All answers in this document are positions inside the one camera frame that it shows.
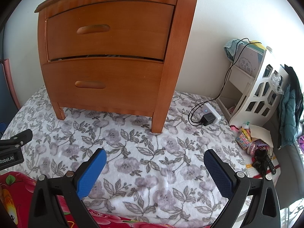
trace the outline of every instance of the bed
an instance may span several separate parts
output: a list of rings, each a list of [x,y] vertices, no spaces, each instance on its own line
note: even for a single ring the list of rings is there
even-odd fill
[[[211,224],[228,201],[223,198],[203,163],[203,154],[214,149],[235,171],[259,177],[251,157],[235,142],[221,115],[216,125],[193,127],[188,112],[207,98],[175,92],[162,134],[150,131],[151,118],[65,108],[58,120],[41,87],[19,110],[2,139],[30,128],[31,143],[22,147],[25,161],[9,170],[33,179],[40,174],[63,176],[76,170],[94,151],[107,151],[107,164],[84,203],[91,209],[139,221],[167,223],[176,227]],[[274,158],[277,173],[280,168]],[[249,206],[248,197],[242,213]]]

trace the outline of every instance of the paper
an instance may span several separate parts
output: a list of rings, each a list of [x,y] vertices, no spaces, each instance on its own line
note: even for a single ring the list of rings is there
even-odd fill
[[[251,124],[249,125],[249,128],[250,128],[250,135],[251,135],[252,141],[261,139],[262,141],[267,143],[271,148],[273,148],[273,143],[272,143],[272,139],[271,139],[269,130],[256,126],[256,125],[251,125]]]

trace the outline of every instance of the wooden nightstand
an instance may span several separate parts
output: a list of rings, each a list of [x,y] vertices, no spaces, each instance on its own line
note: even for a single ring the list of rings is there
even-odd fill
[[[197,0],[46,0],[35,12],[44,82],[61,107],[152,117],[161,133]]]

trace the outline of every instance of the black cable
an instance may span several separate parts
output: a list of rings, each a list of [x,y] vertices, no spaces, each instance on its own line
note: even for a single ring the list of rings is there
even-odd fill
[[[220,97],[220,95],[222,94],[222,91],[223,91],[223,89],[224,89],[224,87],[225,87],[225,84],[226,84],[226,82],[227,82],[227,80],[228,80],[228,76],[229,76],[229,73],[230,73],[230,71],[231,71],[231,68],[238,62],[238,60],[239,60],[239,58],[240,58],[240,56],[241,56],[243,50],[244,50],[248,45],[251,45],[251,44],[257,44],[257,43],[262,44],[261,42],[252,42],[252,43],[246,44],[245,47],[241,50],[241,53],[239,54],[237,60],[234,61],[234,60],[235,60],[235,55],[236,55],[236,53],[237,53],[238,44],[239,44],[239,42],[241,42],[241,41],[244,40],[244,39],[248,39],[248,38],[243,38],[243,39],[241,39],[240,41],[238,41],[237,44],[236,44],[236,48],[235,48],[235,53],[234,53],[232,65],[230,66],[230,68],[229,68],[228,71],[226,72],[226,75],[225,75],[225,78],[224,78],[223,87],[221,88],[221,90],[220,90],[219,94],[217,95],[217,97],[214,98],[214,99],[207,100],[207,101],[204,101],[204,102],[201,102],[201,103],[195,105],[195,106],[192,108],[192,110],[189,112],[189,114],[188,114],[188,121],[189,121],[189,123],[190,123],[192,126],[200,126],[200,125],[202,125],[202,123],[201,123],[200,121],[194,122],[194,121],[192,120],[192,117],[193,117],[194,113],[197,111],[197,109],[199,109],[200,107],[202,107],[205,103],[214,101],[214,100],[216,100],[217,98]]]

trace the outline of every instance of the drawer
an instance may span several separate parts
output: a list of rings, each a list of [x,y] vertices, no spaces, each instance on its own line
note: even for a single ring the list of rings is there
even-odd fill
[[[174,6],[116,1],[78,7],[47,19],[48,59],[128,55],[164,59]]]
[[[41,67],[52,102],[154,112],[163,64],[107,57]]]

